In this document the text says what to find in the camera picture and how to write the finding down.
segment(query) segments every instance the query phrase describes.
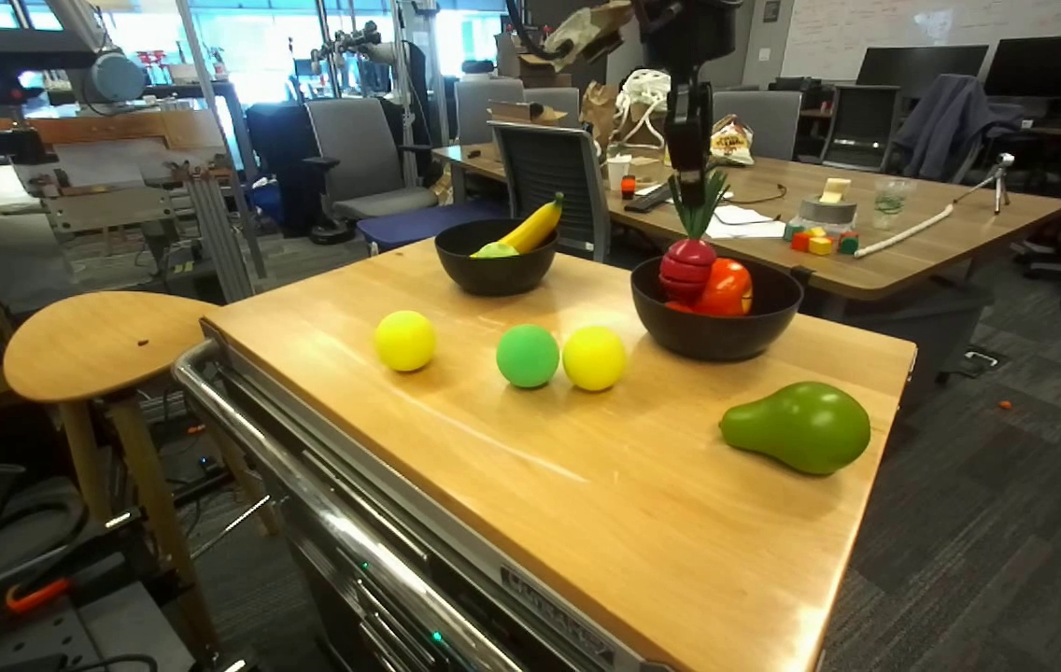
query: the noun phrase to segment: ball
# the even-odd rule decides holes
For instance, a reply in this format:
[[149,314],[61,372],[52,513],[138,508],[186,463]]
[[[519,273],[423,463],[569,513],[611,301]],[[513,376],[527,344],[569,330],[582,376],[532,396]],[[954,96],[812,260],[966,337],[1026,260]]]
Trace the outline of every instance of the ball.
[[569,337],[564,372],[582,393],[606,393],[629,372],[629,347],[606,324],[589,324]]
[[543,324],[517,324],[497,340],[497,370],[513,388],[543,388],[554,380],[558,367],[558,337]]
[[432,324],[417,311],[394,311],[376,322],[375,347],[387,370],[423,370],[432,360]]

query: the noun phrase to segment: yellow ball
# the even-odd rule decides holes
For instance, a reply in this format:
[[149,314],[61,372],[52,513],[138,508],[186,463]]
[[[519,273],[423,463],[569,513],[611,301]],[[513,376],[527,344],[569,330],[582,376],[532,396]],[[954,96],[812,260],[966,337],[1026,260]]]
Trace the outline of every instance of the yellow ball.
[[432,324],[417,311],[394,311],[376,322],[375,347],[387,370],[423,370],[432,360]]
[[606,393],[629,372],[629,347],[606,324],[589,324],[569,337],[564,372],[582,393]]

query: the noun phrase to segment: floor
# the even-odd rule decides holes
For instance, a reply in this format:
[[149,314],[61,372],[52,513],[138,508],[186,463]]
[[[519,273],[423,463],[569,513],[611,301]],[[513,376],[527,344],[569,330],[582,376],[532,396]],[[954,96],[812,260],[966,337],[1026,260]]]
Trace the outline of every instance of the floor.
[[[364,252],[264,240],[286,284]],[[826,667],[1061,667],[1061,284],[993,252],[976,330],[988,360],[956,361],[894,436],[856,560],[826,634]],[[196,528],[227,520],[214,498]],[[203,558],[230,651],[264,667],[313,667],[313,616],[281,540],[237,532]]]

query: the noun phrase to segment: pear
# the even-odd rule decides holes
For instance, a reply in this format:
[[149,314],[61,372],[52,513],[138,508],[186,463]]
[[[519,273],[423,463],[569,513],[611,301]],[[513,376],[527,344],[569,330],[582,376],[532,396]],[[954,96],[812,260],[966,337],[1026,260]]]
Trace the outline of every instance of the pear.
[[795,380],[753,405],[729,408],[721,439],[826,477],[864,456],[869,417],[856,396],[826,380]]

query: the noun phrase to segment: banana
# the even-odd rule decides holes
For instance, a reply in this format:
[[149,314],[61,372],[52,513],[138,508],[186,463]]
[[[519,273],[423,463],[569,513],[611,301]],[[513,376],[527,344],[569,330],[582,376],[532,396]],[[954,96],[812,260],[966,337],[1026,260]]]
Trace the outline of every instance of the banana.
[[472,258],[519,258],[534,252],[548,233],[559,229],[564,217],[564,193],[558,191],[554,203],[538,204],[527,222],[519,222],[509,234],[487,242]]

